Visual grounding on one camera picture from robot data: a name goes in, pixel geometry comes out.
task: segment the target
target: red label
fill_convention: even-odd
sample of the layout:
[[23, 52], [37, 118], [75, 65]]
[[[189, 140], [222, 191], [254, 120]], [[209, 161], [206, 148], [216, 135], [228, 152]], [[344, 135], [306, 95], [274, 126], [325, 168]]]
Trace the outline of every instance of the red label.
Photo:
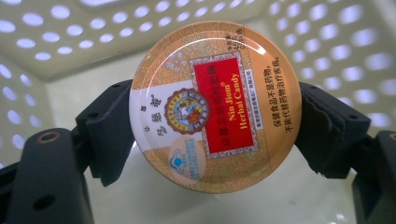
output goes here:
[[210, 154], [253, 146], [237, 59], [196, 64], [194, 71], [198, 90], [210, 105], [205, 126]]

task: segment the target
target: white basket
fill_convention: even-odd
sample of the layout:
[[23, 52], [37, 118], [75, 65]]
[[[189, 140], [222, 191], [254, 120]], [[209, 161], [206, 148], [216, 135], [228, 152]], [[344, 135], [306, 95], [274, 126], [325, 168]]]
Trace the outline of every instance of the white basket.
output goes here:
[[[260, 31], [289, 56], [300, 81], [370, 117], [369, 134], [396, 130], [395, 8], [392, 0], [0, 0], [0, 167], [19, 160], [30, 135], [72, 129], [106, 87], [134, 76], [150, 46], [196, 21]], [[97, 223], [355, 222], [350, 183], [312, 174], [296, 149], [259, 185], [221, 196], [173, 186], [136, 147], [132, 156], [113, 186], [90, 181]], [[180, 193], [185, 199], [172, 203]]]

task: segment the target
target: round tin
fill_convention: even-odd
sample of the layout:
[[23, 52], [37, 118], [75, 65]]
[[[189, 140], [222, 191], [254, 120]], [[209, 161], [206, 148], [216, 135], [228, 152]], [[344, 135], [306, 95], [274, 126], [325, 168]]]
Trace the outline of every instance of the round tin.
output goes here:
[[192, 190], [233, 192], [289, 154], [302, 114], [298, 80], [266, 37], [232, 22], [185, 26], [158, 42], [132, 85], [137, 144], [166, 178]]

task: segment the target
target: white label section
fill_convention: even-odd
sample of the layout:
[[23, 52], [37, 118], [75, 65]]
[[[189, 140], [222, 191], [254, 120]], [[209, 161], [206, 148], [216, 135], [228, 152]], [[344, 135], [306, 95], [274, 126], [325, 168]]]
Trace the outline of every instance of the white label section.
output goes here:
[[263, 129], [262, 113], [260, 112], [259, 102], [257, 99], [256, 86], [254, 84], [253, 72], [251, 69], [245, 70], [245, 78], [247, 82], [248, 99], [253, 112], [254, 125], [256, 130]]
[[[183, 134], [175, 132], [165, 117], [165, 105], [175, 91], [192, 89], [192, 82], [182, 81], [172, 84], [131, 90], [129, 116], [134, 138], [143, 152], [160, 147], [170, 147]], [[195, 141], [203, 140], [202, 133], [191, 135]]]

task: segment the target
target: white plastic surface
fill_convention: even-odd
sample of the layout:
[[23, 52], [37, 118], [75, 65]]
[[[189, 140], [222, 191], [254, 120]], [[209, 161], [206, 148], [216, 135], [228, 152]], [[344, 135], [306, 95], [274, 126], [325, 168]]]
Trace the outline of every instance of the white plastic surface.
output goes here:
[[[133, 77], [147, 47], [164, 34], [202, 20], [239, 21], [260, 31], [289, 56], [300, 81], [320, 86], [369, 116], [373, 120], [370, 135], [396, 130], [396, 4], [392, 0], [173, 0], [168, 10], [163, 10], [166, 1], [161, 5], [160, 1], [127, 2], [89, 8], [78, 0], [46, 1], [45, 5], [38, 0], [0, 0], [0, 168], [19, 159], [24, 141], [33, 133], [51, 127], [73, 128], [74, 117], [105, 88]], [[154, 15], [136, 18], [135, 11], [143, 5]], [[208, 11], [202, 17], [192, 16], [204, 13], [201, 7]], [[128, 9], [131, 19], [121, 24], [134, 24], [131, 35], [131, 30], [123, 32], [129, 37], [120, 36], [128, 26], [112, 19], [120, 8]], [[52, 10], [61, 12], [52, 15]], [[188, 18], [183, 14], [187, 10]], [[141, 8], [137, 17], [144, 12]], [[43, 23], [37, 25], [40, 18]], [[106, 25], [91, 28], [96, 18], [93, 27], [103, 25], [101, 18]], [[156, 26], [139, 33], [146, 21], [155, 21]], [[85, 32], [70, 35], [65, 28], [72, 24], [82, 24]], [[69, 32], [77, 34], [78, 27], [73, 27]], [[107, 33], [114, 38], [107, 44], [100, 42], [99, 37]], [[85, 35], [98, 37], [92, 45], [83, 42]], [[108, 35], [103, 37], [104, 42], [108, 39]], [[35, 56], [42, 49], [53, 58], [38, 61]], [[92, 63], [103, 58], [108, 59]], [[353, 176], [324, 179], [309, 169], [297, 148], [260, 184], [232, 194], [202, 194], [174, 185], [152, 169], [136, 147], [114, 185], [103, 188], [99, 180], [90, 178], [90, 172], [86, 176], [99, 224], [356, 223], [350, 187]]]

